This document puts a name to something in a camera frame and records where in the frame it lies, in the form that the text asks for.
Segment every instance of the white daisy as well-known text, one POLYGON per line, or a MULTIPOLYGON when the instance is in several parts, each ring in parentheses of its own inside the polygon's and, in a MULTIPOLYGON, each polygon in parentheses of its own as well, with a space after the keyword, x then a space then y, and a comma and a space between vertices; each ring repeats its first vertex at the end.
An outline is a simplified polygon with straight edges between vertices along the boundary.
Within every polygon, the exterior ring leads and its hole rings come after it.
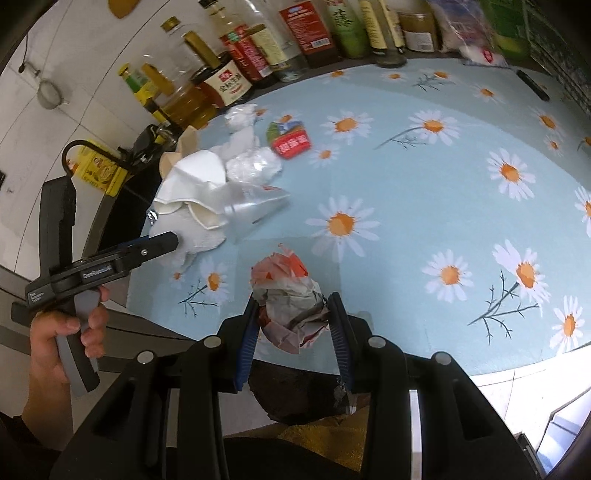
POLYGON ((560 345, 556 355, 561 355, 570 351, 573 347, 579 347, 579 338, 583 336, 583 332, 579 329, 585 324, 585 321, 581 318, 583 307, 579 307, 577 297, 574 299, 569 297, 567 301, 565 296, 564 310, 554 309, 554 313, 558 317, 560 324, 552 327, 552 330, 558 330, 558 332, 550 339, 550 348, 556 348, 560 345))
POLYGON ((456 126, 457 120, 451 116, 441 118, 439 110, 421 110, 414 116, 409 116, 408 119, 415 122, 410 128, 419 130, 419 139, 427 140, 431 144, 439 138, 446 145, 451 145, 453 141, 450 137, 460 137, 456 126))
POLYGON ((581 221, 587 224, 587 236, 591 238, 591 193, 583 187, 579 187, 574 194, 579 200, 579 203, 575 203, 574 206, 577 210, 583 212, 581 221))
POLYGON ((548 284, 542 282, 545 275, 540 274, 540 266, 535 263, 538 254, 528 248, 522 259, 509 240, 505 240, 505 247, 495 245, 492 253, 495 260, 516 277, 516 283, 521 286, 520 298, 527 296, 530 303, 535 300, 541 306, 543 302, 550 299, 550 293, 546 290, 548 284))
POLYGON ((367 137, 371 130, 370 123, 374 121, 367 113, 354 115, 353 112, 340 111, 341 116, 329 116, 329 122, 322 124, 325 127, 327 135, 331 135, 335 140, 345 140, 347 145, 353 144, 355 135, 367 137))
POLYGON ((310 154, 310 165, 314 168, 327 167, 339 158, 339 150, 339 146, 334 144, 319 146, 310 154))
POLYGON ((406 75, 404 73, 399 72, 385 72, 380 75, 384 80, 387 82, 406 82, 406 75))
POLYGON ((428 267, 423 268, 423 273, 437 277, 425 285, 428 293, 437 292, 438 300, 445 300, 449 303, 454 298, 464 301, 466 293, 462 287, 473 287, 474 283, 470 280, 472 272, 468 271, 468 264, 462 257, 454 260, 453 252, 448 250, 445 255, 439 252, 433 255, 433 260, 428 263, 428 267))
POLYGON ((321 75, 320 78, 322 78, 322 83, 326 84, 334 82, 335 80, 346 80, 350 78, 350 76, 346 70, 335 70, 333 72, 321 75))
POLYGON ((359 210, 363 200, 355 200, 350 206, 347 198, 342 196, 339 203, 334 198, 329 198, 328 208, 318 205, 318 210, 323 218, 310 218, 306 220, 307 225, 321 226, 322 230, 312 234, 312 237, 319 237, 312 247, 312 253, 322 256, 328 247, 332 246, 332 260, 335 263, 343 261, 345 247, 348 246, 353 252, 364 257, 365 252, 356 240, 361 237, 366 240, 379 240, 379 237, 369 230, 377 227, 380 223, 375 220, 366 220, 373 212, 373 208, 359 210))
POLYGON ((286 122, 294 122, 301 119, 301 113, 295 110, 286 110, 281 112, 273 121, 284 124, 286 122))
POLYGON ((536 117, 543 127, 546 127, 550 133, 556 134, 559 137, 564 136, 564 131, 556 121, 556 118, 545 112, 540 108, 532 108, 531 114, 536 117))
POLYGON ((507 150, 499 150, 501 156, 494 152, 489 152, 490 157, 486 159, 489 163, 488 170, 491 172, 491 180, 501 180, 499 183, 499 192, 509 193, 509 198, 527 199, 533 198, 534 192, 526 185, 535 183, 535 175, 527 173, 527 165, 523 163, 515 154, 510 155, 507 150))
POLYGON ((226 265, 220 263, 216 266, 211 257, 203 259, 199 265, 201 278, 206 285, 203 293, 211 301, 217 303, 218 308, 230 298, 230 291, 228 290, 228 283, 226 281, 227 271, 228 268, 226 265))
POLYGON ((472 86, 472 89, 474 90, 475 97, 481 98, 487 103, 505 103, 505 99, 489 87, 485 87, 483 85, 474 85, 472 86))
POLYGON ((563 156, 562 143, 558 140, 557 137, 551 137, 549 135, 546 135, 544 143, 546 144, 546 147, 548 147, 548 150, 550 150, 554 155, 556 155, 557 157, 563 156))

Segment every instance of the orange flower center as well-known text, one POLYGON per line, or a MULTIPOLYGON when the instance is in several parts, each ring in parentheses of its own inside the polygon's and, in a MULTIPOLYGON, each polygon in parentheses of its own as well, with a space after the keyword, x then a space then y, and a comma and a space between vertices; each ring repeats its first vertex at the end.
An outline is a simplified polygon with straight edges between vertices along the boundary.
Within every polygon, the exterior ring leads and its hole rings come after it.
POLYGON ((564 317, 564 325, 562 330, 567 337, 573 336, 576 326, 577 322, 574 321, 574 316, 572 313, 569 313, 566 317, 564 317))
POLYGON ((439 120, 426 120, 423 122, 423 128, 434 134, 438 134, 443 130, 443 124, 439 120))
POLYGON ((520 180, 519 170, 517 170, 513 165, 503 163, 499 172, 505 177, 506 180, 512 181, 513 183, 517 183, 520 180))
POLYGON ((355 226, 355 218, 343 212, 336 212, 329 220, 329 231, 334 236, 350 235, 355 226))
POLYGON ((221 282, 220 274, 216 272, 210 273, 207 278, 207 285, 211 291, 216 291, 220 287, 221 282))
POLYGON ((535 284, 535 270, 531 264, 524 262, 517 266, 517 276, 525 288, 533 288, 535 284))
POLYGON ((445 285, 455 285, 456 283, 460 283, 460 270, 454 265, 448 265, 442 268, 439 275, 441 281, 445 283, 445 285))
POLYGON ((335 130, 339 133, 351 132, 357 128, 357 120, 354 118, 343 118, 335 123, 335 130))
POLYGON ((540 120, 542 120, 542 123, 548 128, 551 128, 552 130, 556 128, 556 123, 554 123, 554 120, 552 120, 548 115, 540 115, 540 120))

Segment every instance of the light blue tablecloth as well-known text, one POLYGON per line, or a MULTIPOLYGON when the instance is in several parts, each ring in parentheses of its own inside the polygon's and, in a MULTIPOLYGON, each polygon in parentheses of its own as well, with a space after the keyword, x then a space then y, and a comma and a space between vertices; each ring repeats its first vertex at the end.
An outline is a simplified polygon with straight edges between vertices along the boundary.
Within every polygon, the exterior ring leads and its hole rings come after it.
MULTIPOLYGON (((263 142, 289 115, 313 143, 272 182, 290 206, 180 277, 158 261, 135 270, 129 310, 200 339, 243 312, 250 268, 284 244, 374 333, 416 355, 448 351, 468 374, 591 340, 591 127, 529 73, 550 102, 511 70, 452 59, 356 67, 257 99, 263 142), (200 289, 205 304, 183 303, 200 289)), ((228 136, 216 118, 202 147, 228 136)), ((263 341, 256 357, 336 371, 328 333, 299 356, 263 341)))

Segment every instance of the bottle cap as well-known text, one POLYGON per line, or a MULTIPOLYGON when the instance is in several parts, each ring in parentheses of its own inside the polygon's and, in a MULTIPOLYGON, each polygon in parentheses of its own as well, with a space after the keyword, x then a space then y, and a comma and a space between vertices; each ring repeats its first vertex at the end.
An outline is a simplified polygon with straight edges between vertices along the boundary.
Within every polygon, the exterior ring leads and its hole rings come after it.
POLYGON ((164 30, 166 33, 170 32, 174 27, 180 25, 180 21, 177 17, 170 17, 166 22, 160 25, 160 28, 164 30))
POLYGON ((201 5, 203 8, 210 7, 215 3, 217 3, 217 0, 199 0, 199 5, 201 5))

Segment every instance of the glass bottle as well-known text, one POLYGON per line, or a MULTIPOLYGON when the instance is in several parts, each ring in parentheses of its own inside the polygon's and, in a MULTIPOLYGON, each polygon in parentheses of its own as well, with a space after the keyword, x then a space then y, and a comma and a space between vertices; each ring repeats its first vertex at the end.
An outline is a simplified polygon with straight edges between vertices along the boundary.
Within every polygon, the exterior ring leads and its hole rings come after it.
POLYGON ((397 27, 392 22, 391 12, 388 10, 385 0, 359 0, 359 6, 363 13, 363 21, 376 65, 387 69, 404 65, 406 58, 397 47, 397 43, 404 44, 401 31, 399 31, 400 26, 397 27))
POLYGON ((202 128, 216 116, 212 99, 192 84, 189 78, 181 79, 181 86, 177 87, 154 65, 144 63, 142 72, 161 92, 156 102, 183 129, 189 125, 202 128))
POLYGON ((276 12, 261 0, 241 0, 237 8, 248 25, 246 31, 280 81, 300 78, 307 68, 306 59, 276 12))
POLYGON ((191 82, 213 100, 218 110, 224 112, 252 96, 254 86, 241 73, 228 52, 217 56, 194 31, 185 33, 183 38, 186 46, 205 64, 191 77, 191 82))
POLYGON ((369 54, 369 41, 363 24, 347 0, 324 0, 334 28, 335 40, 349 59, 362 59, 369 54))
POLYGON ((265 57, 246 34, 248 26, 244 20, 226 10, 218 0, 199 0, 199 4, 209 14, 220 40, 248 80, 258 88, 276 83, 277 78, 272 75, 273 71, 265 57))

